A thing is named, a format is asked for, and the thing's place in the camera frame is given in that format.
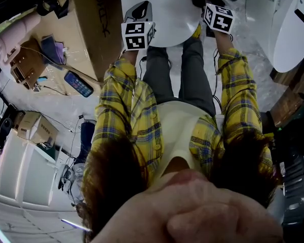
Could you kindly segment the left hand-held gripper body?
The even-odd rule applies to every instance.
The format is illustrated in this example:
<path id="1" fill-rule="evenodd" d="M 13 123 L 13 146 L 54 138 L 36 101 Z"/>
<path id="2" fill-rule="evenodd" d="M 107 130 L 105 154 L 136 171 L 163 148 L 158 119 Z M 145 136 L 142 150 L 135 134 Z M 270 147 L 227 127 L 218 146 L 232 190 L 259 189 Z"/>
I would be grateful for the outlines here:
<path id="1" fill-rule="evenodd" d="M 131 7 L 121 24 L 126 51 L 146 50 L 155 36 L 152 4 L 142 1 Z"/>

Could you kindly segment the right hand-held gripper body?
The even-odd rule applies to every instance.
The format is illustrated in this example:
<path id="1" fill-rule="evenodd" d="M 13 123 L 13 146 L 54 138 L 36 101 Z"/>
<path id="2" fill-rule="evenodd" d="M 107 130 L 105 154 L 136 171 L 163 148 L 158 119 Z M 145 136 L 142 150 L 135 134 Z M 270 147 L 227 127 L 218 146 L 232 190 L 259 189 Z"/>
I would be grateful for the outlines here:
<path id="1" fill-rule="evenodd" d="M 211 30 L 232 32 L 236 13 L 225 7 L 223 0 L 192 0 L 192 3 L 202 9 L 203 21 Z"/>

